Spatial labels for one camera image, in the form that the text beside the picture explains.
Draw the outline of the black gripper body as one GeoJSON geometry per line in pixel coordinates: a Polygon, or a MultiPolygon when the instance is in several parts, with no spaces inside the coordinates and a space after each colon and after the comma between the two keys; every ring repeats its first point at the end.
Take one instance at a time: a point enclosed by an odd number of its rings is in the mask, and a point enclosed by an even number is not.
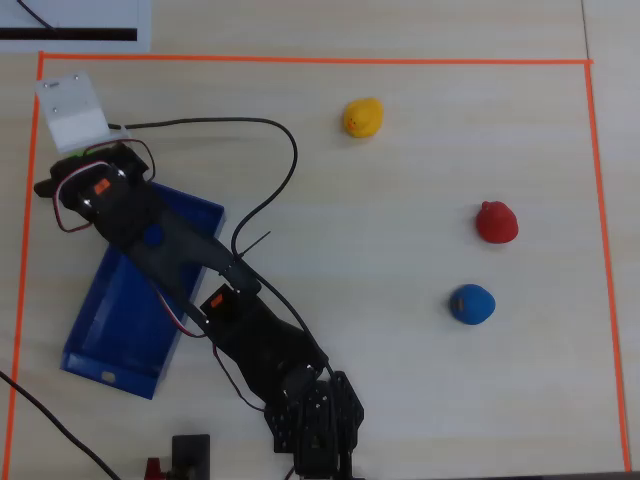
{"type": "Polygon", "coordinates": [[[33,189],[40,198],[54,199],[58,192],[65,208],[77,210],[84,200],[96,196],[94,186],[103,179],[120,177],[136,185],[153,179],[145,176],[147,171],[153,172],[153,154],[144,142],[107,142],[57,161],[49,177],[36,182],[33,189]]]}

